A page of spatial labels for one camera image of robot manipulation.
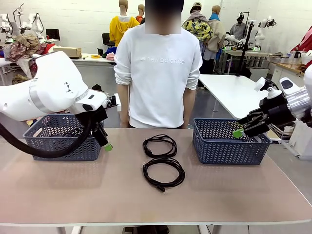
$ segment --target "basket rim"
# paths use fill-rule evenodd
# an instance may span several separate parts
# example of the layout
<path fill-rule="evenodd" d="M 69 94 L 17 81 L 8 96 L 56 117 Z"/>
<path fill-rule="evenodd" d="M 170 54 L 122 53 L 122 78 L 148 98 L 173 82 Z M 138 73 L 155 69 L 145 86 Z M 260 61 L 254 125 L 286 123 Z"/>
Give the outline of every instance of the basket rim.
<path fill-rule="evenodd" d="M 230 120 L 230 121 L 237 121 L 237 119 L 234 119 L 234 118 L 194 118 L 194 131 L 198 131 L 199 132 L 199 129 L 197 127 L 197 124 L 195 123 L 195 120 L 198 120 L 198 119 L 201 119 L 201 120 Z M 264 133 L 260 134 L 262 135 L 264 138 L 266 138 L 269 142 L 232 142 L 232 141 L 227 141 L 226 139 L 222 142 L 216 142 L 214 140 L 209 140 L 209 139 L 204 139 L 202 137 L 201 134 L 199 134 L 201 140 L 205 141 L 205 142 L 209 142 L 209 143 L 215 143 L 215 144 L 224 144 L 224 143 L 227 143 L 227 144 L 261 144 L 261 145 L 267 145 L 267 144 L 272 144 L 273 141 L 268 138 L 267 135 L 265 135 Z"/>
<path fill-rule="evenodd" d="M 42 116 L 40 120 L 42 120 L 44 117 L 48 117 L 48 116 L 75 116 L 71 113 L 66 113 L 66 114 L 48 114 L 45 116 Z M 59 136 L 49 136 L 49 137 L 43 137 L 43 136 L 26 136 L 37 124 L 39 124 L 38 120 L 33 126 L 31 126 L 24 134 L 23 134 L 23 138 L 27 139 L 27 138 L 35 138 L 35 139 L 78 139 L 78 137 L 59 137 Z"/>

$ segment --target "gray shirt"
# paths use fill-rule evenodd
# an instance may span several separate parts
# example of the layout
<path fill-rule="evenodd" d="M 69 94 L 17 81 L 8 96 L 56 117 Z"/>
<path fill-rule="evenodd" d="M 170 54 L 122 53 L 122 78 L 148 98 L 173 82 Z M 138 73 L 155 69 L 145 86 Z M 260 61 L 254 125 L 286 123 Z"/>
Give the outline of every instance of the gray shirt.
<path fill-rule="evenodd" d="M 234 24 L 230 30 L 230 34 L 234 35 L 237 40 L 242 40 L 244 37 L 245 27 L 246 27 L 245 23 Z"/>

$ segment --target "blue scarf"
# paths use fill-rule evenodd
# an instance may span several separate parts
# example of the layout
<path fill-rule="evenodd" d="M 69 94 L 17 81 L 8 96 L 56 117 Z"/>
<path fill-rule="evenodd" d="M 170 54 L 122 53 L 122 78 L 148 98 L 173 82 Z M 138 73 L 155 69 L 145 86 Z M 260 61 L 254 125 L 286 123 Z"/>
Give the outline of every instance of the blue scarf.
<path fill-rule="evenodd" d="M 209 20 L 217 20 L 220 21 L 219 16 L 217 13 L 213 12 L 209 18 Z"/>

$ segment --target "table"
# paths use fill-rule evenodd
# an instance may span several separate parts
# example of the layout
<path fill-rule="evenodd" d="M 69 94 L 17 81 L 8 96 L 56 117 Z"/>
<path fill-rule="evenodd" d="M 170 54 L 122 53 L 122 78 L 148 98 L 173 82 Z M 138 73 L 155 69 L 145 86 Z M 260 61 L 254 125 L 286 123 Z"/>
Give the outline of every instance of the table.
<path fill-rule="evenodd" d="M 0 225 L 64 227 L 107 225 L 247 225 L 308 222 L 312 207 L 277 165 L 200 164 L 188 129 L 106 129 L 115 148 L 93 162 L 45 162 L 1 143 Z M 146 138 L 168 134 L 184 182 L 165 193 L 148 184 L 142 164 Z M 154 153 L 170 146 L 152 142 Z M 177 172 L 155 165 L 149 174 L 168 181 Z"/>
<path fill-rule="evenodd" d="M 109 61 L 106 58 L 91 58 L 94 54 L 82 54 L 82 58 L 72 59 L 82 75 L 83 81 L 92 88 L 98 84 L 108 93 L 115 93 L 116 89 L 107 89 L 116 87 L 114 61 Z"/>
<path fill-rule="evenodd" d="M 217 67 L 217 71 L 220 74 L 225 74 L 226 69 L 226 63 L 228 61 L 228 57 L 230 57 L 229 67 L 227 74 L 230 74 L 231 66 L 234 61 L 239 61 L 240 57 L 242 56 L 243 51 L 242 50 L 223 50 L 222 54 L 220 56 L 219 65 Z M 269 61 L 267 59 L 267 56 L 270 55 L 270 53 L 261 52 L 261 51 L 247 51 L 245 54 L 245 61 L 249 62 L 247 68 L 256 68 L 256 69 L 265 69 L 269 67 Z"/>
<path fill-rule="evenodd" d="M 1 77 L 1 81 L 2 81 L 2 85 L 5 85 L 5 78 L 4 78 L 4 67 L 11 64 L 12 62 L 9 61 L 5 61 L 5 58 L 0 58 L 0 77 Z"/>
<path fill-rule="evenodd" d="M 277 85 L 279 89 L 281 89 L 281 85 L 279 80 L 287 77 L 292 82 L 294 82 L 297 86 L 303 87 L 304 86 L 304 71 L 299 68 L 297 65 L 290 65 L 286 63 L 274 63 L 276 65 L 272 81 Z"/>
<path fill-rule="evenodd" d="M 258 109 L 260 101 L 268 95 L 267 91 L 254 90 L 255 82 L 243 76 L 200 75 L 199 79 L 216 99 L 212 117 L 221 103 L 235 119 L 244 118 Z"/>

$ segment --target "beige coat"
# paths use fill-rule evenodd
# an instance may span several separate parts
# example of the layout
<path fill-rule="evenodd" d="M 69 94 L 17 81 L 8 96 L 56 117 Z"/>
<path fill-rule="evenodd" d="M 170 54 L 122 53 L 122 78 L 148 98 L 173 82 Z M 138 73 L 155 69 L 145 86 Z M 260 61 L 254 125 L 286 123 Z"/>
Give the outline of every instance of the beige coat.
<path fill-rule="evenodd" d="M 214 35 L 212 36 L 212 38 L 207 40 L 205 44 L 208 50 L 218 52 L 219 49 L 223 46 L 223 42 L 225 39 L 225 29 L 223 23 L 216 19 L 212 19 L 208 21 L 208 24 L 213 30 Z"/>

